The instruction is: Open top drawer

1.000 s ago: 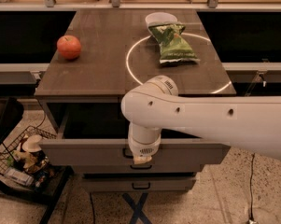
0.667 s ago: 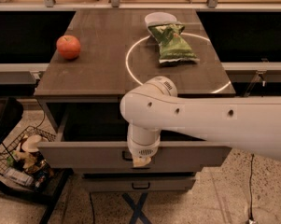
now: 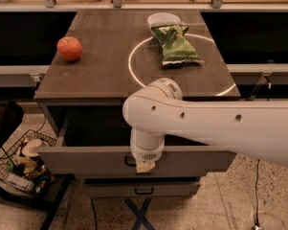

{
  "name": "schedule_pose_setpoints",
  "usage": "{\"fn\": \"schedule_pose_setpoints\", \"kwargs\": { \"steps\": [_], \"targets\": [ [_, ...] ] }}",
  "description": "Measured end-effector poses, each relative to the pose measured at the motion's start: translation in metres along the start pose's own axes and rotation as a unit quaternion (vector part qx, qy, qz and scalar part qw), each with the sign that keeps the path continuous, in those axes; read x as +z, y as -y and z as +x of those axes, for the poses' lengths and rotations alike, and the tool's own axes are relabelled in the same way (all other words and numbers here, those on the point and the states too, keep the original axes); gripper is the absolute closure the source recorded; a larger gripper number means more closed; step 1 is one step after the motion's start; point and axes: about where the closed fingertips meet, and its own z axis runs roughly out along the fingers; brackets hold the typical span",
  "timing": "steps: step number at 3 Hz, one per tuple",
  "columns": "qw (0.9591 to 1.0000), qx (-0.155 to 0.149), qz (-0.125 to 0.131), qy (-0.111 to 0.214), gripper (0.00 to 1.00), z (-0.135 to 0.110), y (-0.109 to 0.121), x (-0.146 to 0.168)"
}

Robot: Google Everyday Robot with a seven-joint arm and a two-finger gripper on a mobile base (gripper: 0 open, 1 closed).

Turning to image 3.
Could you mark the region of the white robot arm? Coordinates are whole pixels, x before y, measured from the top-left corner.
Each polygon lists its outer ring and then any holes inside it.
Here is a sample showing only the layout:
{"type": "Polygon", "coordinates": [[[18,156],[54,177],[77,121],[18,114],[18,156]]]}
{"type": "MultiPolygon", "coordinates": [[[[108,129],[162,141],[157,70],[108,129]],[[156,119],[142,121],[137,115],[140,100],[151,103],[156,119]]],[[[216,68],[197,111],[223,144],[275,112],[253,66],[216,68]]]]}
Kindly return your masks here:
{"type": "Polygon", "coordinates": [[[122,115],[132,155],[146,172],[161,158],[167,135],[288,168],[288,101],[187,102],[174,80],[162,78],[129,96],[122,115]]]}

